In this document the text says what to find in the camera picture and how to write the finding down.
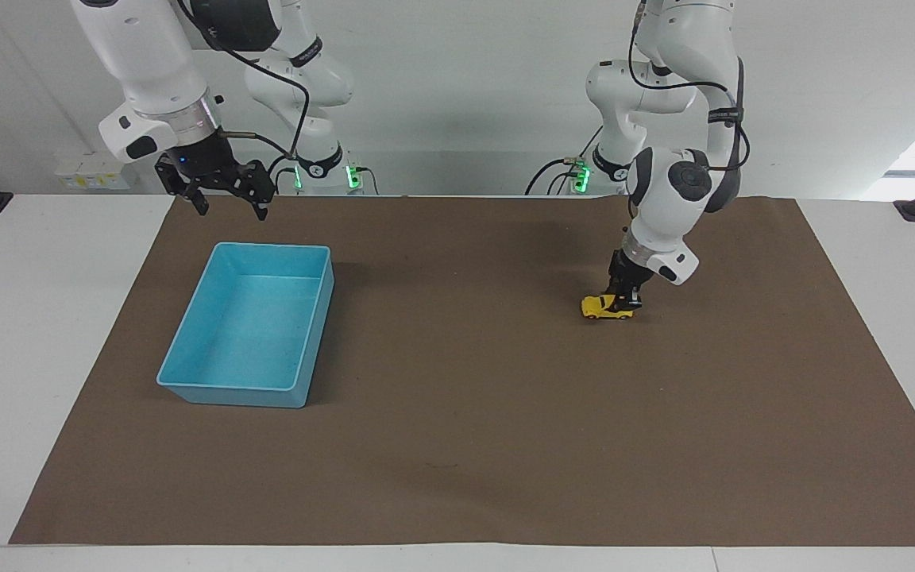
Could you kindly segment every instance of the brown table cover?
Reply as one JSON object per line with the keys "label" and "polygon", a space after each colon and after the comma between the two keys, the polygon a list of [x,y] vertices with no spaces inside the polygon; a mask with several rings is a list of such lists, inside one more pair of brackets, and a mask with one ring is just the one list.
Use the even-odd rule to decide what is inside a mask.
{"label": "brown table cover", "polygon": [[[585,321],[626,222],[622,198],[175,203],[12,542],[915,546],[915,412],[796,203],[705,218],[686,286]],[[217,242],[333,250],[304,409],[156,386]]]}

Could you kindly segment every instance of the plastic container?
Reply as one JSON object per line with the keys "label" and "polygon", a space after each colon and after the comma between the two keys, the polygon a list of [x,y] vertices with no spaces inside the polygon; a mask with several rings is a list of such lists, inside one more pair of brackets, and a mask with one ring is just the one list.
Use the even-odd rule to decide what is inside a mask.
{"label": "plastic container", "polygon": [[192,403],[302,407],[331,290],[326,246],[218,244],[157,384]]}

